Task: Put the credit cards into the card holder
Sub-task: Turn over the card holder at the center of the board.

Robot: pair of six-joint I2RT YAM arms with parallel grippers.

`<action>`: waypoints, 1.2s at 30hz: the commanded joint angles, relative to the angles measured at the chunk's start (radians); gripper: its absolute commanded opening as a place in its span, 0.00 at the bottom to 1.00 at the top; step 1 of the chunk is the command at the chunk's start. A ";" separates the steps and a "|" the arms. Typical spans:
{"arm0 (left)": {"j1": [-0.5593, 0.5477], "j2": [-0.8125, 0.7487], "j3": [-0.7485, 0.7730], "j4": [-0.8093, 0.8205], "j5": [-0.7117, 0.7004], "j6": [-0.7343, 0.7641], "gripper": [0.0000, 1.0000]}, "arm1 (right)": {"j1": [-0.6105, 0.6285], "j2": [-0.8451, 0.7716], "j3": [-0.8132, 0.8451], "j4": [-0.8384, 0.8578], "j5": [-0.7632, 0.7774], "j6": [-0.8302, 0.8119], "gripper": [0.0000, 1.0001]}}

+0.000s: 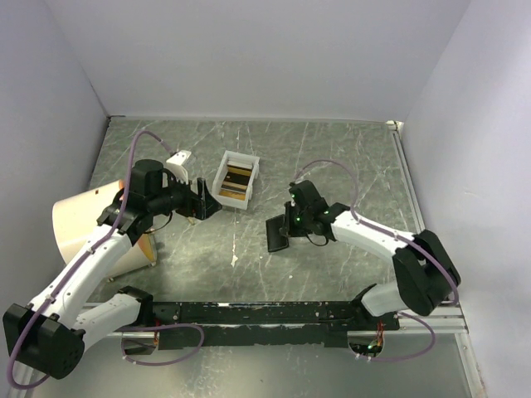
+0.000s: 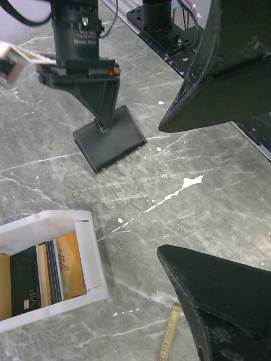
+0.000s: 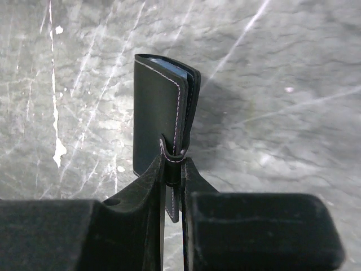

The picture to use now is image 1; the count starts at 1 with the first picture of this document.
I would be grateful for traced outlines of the black leather card holder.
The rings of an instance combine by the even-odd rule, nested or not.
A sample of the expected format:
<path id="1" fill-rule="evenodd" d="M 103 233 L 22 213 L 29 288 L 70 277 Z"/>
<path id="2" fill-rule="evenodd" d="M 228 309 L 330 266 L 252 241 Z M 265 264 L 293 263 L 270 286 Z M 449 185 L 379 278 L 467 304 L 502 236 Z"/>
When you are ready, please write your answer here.
<path id="1" fill-rule="evenodd" d="M 275 216 L 265 222 L 267 250 L 269 253 L 275 253 L 289 247 L 288 237 L 281 233 L 284 226 L 284 215 Z"/>

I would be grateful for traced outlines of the white card tray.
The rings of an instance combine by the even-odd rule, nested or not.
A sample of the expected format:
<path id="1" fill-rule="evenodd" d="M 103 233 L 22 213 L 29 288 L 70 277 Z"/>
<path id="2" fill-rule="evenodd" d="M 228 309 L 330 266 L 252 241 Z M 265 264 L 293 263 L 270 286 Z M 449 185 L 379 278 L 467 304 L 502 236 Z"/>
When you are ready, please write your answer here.
<path id="1" fill-rule="evenodd" d="M 223 206 L 246 210 L 259 171 L 259 157 L 225 151 L 212 184 L 212 195 Z"/>

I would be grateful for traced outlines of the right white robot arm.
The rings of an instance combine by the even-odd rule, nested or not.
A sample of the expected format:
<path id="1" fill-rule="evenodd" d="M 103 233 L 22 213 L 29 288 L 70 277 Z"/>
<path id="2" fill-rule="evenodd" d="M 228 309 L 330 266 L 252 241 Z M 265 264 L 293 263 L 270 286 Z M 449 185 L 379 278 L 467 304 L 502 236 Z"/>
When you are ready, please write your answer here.
<path id="1" fill-rule="evenodd" d="M 368 330 L 384 314 L 402 310 L 427 316 L 446 299 L 459 301 L 461 277 L 439 237 L 427 229 L 413 234 L 362 217 L 341 203 L 329 205 L 310 181 L 290 184 L 284 213 L 265 222 L 268 251 L 289 247 L 289 239 L 312 235 L 324 242 L 358 247 L 390 262 L 395 280 L 375 284 L 359 296 L 353 323 Z"/>

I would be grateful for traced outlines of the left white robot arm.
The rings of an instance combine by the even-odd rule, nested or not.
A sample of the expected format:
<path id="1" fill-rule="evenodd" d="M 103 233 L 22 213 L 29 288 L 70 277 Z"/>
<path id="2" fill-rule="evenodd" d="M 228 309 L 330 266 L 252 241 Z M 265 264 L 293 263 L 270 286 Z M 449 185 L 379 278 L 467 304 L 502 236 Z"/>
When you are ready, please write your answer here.
<path id="1" fill-rule="evenodd" d="M 204 221 L 221 208 L 203 178 L 193 190 L 190 182 L 180 182 L 159 161 L 131 162 L 124 188 L 102 211 L 72 261 L 29 304 L 13 304 L 3 315 L 10 384 L 19 386 L 13 376 L 15 362 L 62 379 L 84 351 L 109 332 L 152 327 L 152 294 L 130 286 L 87 313 L 81 310 L 108 271 L 151 228 L 154 217 L 178 214 Z"/>

